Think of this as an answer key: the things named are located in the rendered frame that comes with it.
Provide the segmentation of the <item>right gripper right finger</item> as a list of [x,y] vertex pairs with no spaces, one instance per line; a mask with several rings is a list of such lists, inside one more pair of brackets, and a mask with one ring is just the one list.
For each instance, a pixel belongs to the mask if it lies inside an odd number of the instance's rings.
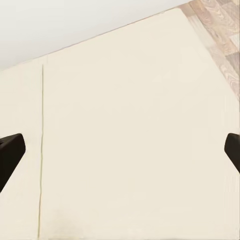
[[240,173],[240,135],[235,133],[229,133],[227,135],[224,151],[230,158]]

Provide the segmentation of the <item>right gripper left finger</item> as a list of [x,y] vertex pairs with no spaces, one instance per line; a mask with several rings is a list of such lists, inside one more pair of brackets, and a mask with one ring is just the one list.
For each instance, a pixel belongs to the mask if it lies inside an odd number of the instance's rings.
[[0,138],[0,193],[26,152],[21,133]]

